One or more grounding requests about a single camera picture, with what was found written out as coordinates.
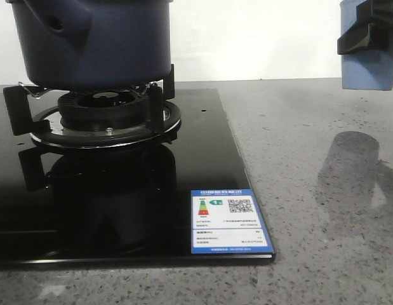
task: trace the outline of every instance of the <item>small hole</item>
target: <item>small hole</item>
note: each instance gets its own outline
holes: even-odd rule
[[[59,20],[57,17],[55,16],[48,16],[48,25],[56,30],[56,31],[60,31],[63,29],[63,23],[61,20]]]

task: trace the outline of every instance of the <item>speckled countertop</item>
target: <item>speckled countertop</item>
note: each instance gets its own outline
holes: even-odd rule
[[[0,272],[0,304],[393,304],[393,91],[216,88],[276,244],[263,267]]]

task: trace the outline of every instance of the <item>black glass cooktop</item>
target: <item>black glass cooktop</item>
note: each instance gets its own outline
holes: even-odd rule
[[[38,113],[62,92],[32,99]],[[192,254],[191,191],[250,189],[215,90],[178,90],[172,144],[51,152],[13,136],[0,93],[0,269],[266,264]]]

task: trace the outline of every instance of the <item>qr code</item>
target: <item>qr code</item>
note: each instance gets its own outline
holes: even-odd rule
[[[248,213],[254,212],[253,205],[249,199],[233,200],[229,199],[230,213]]]

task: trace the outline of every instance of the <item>energy label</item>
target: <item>energy label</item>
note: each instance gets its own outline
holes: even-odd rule
[[[273,252],[251,189],[192,191],[192,253]]]

